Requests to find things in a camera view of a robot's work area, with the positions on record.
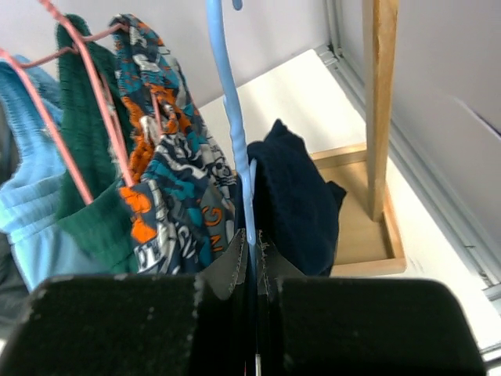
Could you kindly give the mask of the blue hanger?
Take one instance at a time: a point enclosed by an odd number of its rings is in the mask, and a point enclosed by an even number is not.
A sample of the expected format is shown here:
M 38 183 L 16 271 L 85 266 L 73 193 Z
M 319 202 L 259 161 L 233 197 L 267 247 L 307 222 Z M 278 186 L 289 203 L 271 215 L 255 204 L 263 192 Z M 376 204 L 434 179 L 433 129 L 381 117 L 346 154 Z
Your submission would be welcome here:
M 257 235 L 254 222 L 254 183 L 256 161 L 248 160 L 247 142 L 243 126 L 243 114 L 236 83 L 232 75 L 229 53 L 225 38 L 222 2 L 207 0 L 207 24 L 211 49 L 223 90 L 223 103 L 230 127 L 230 139 L 236 172 L 242 181 L 243 210 L 245 216 L 247 243 L 249 245 L 250 270 L 257 272 Z

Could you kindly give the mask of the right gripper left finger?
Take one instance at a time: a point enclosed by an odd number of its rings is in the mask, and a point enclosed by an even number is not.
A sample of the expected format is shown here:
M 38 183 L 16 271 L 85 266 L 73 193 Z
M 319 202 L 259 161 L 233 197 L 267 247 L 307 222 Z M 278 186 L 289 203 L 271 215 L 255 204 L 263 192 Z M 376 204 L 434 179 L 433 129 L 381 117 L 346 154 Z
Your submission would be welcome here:
M 4 375 L 248 375 L 247 239 L 198 274 L 53 277 L 30 295 Z

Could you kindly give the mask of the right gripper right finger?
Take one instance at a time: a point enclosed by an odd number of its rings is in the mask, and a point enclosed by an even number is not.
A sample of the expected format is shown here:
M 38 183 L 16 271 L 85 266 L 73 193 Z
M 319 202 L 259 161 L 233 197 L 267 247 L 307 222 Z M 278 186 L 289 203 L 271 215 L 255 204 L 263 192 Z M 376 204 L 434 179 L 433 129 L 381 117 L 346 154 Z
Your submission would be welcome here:
M 307 277 L 258 238 L 263 375 L 484 375 L 456 296 L 436 280 Z

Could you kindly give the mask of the light blue shorts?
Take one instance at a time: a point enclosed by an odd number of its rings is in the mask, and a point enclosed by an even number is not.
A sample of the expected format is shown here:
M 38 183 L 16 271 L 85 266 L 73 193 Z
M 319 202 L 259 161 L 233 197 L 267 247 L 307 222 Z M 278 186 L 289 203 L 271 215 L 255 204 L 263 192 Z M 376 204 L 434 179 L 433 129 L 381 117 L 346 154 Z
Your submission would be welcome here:
M 27 289 L 49 277 L 108 269 L 56 222 L 67 168 L 18 74 L 1 62 L 1 105 L 20 162 L 1 185 L 1 231 Z

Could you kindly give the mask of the navy blue shorts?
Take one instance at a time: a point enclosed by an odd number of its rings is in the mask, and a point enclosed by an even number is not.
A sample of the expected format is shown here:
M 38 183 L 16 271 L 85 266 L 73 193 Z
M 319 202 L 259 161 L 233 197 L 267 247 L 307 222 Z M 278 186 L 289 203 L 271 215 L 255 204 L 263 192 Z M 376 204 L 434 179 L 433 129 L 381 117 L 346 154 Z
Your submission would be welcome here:
M 336 257 L 346 190 L 323 179 L 305 141 L 280 119 L 262 141 L 248 145 L 247 153 L 256 162 L 257 245 L 271 245 L 306 276 L 328 276 Z

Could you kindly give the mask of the orange teal patterned shorts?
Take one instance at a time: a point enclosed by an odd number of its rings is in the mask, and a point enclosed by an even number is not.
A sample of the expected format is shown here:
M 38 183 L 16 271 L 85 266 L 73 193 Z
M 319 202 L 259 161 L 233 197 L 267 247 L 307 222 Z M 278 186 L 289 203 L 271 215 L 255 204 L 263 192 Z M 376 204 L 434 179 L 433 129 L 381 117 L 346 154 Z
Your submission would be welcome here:
M 111 20 L 121 102 L 135 128 L 132 214 L 138 271 L 196 273 L 229 246 L 236 178 L 160 36 L 131 14 Z

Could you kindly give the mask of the grey shorts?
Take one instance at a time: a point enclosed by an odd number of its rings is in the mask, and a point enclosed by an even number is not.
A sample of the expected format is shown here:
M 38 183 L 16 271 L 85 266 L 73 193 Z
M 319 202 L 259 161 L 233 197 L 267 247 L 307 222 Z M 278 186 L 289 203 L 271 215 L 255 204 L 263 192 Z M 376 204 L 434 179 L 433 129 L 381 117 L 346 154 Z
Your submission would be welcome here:
M 1 107 L 1 184 L 15 172 L 18 161 L 13 134 Z M 27 287 L 13 259 L 11 244 L 7 235 L 1 232 L 1 340 L 6 340 L 12 333 L 28 295 Z

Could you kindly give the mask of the pink hanger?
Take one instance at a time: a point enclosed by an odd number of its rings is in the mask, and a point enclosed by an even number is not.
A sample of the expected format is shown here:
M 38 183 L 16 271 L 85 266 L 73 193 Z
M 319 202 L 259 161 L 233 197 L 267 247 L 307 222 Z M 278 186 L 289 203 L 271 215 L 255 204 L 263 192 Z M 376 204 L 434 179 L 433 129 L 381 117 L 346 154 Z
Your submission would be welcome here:
M 73 157 L 71 156 L 71 153 L 67 148 L 67 145 L 65 144 L 62 136 L 60 135 L 59 130 L 56 127 L 56 124 L 52 118 L 52 115 L 48 112 L 45 104 L 42 102 L 42 98 L 40 97 L 37 89 L 35 88 L 34 84 L 31 82 L 30 78 L 25 72 L 25 70 L 28 68 L 36 67 L 38 65 L 47 63 L 51 60 L 54 60 L 57 57 L 62 56 L 64 53 L 67 52 L 76 53 L 77 50 L 75 48 L 65 47 L 58 52 L 54 52 L 52 55 L 46 56 L 34 62 L 20 63 L 14 57 L 12 57 L 6 50 L 1 49 L 1 58 L 5 62 L 7 62 L 7 64 L 10 65 L 12 69 L 14 69 L 20 80 L 23 82 L 25 89 L 29 93 L 35 107 L 38 110 L 38 113 L 41 116 L 41 119 L 44 121 L 49 131 L 49 135 L 55 142 L 56 147 L 59 153 L 61 154 L 67 166 L 67 169 L 69 170 L 69 173 L 74 181 L 74 184 L 77 187 L 79 194 L 81 195 L 82 200 L 84 201 L 85 204 L 91 204 L 93 201 L 93 196 L 89 188 L 87 187 L 85 180 L 83 179 L 83 176 L 77 167 L 77 164 L 75 163 Z
M 58 51 L 71 47 L 81 55 L 113 147 L 114 160 L 122 173 L 121 178 L 126 186 L 135 185 L 153 156 L 153 146 L 144 140 L 139 131 L 139 107 L 116 86 L 114 55 L 96 43 L 114 32 L 128 33 L 131 27 L 119 21 L 101 34 L 90 35 L 80 17 L 62 14 L 50 1 L 43 1 L 42 5 L 58 23 L 58 40 L 61 43 Z

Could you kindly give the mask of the dark green shorts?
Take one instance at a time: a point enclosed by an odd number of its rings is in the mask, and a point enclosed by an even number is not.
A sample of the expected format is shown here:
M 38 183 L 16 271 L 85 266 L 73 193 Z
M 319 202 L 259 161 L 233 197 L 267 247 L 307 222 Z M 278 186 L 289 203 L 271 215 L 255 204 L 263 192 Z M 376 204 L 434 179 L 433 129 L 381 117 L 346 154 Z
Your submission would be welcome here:
M 70 173 L 65 173 L 57 222 L 106 271 L 135 273 L 138 263 L 130 238 L 132 223 L 117 192 L 122 173 L 81 55 L 63 54 L 58 71 L 63 110 L 60 134 L 93 201 L 85 204 Z

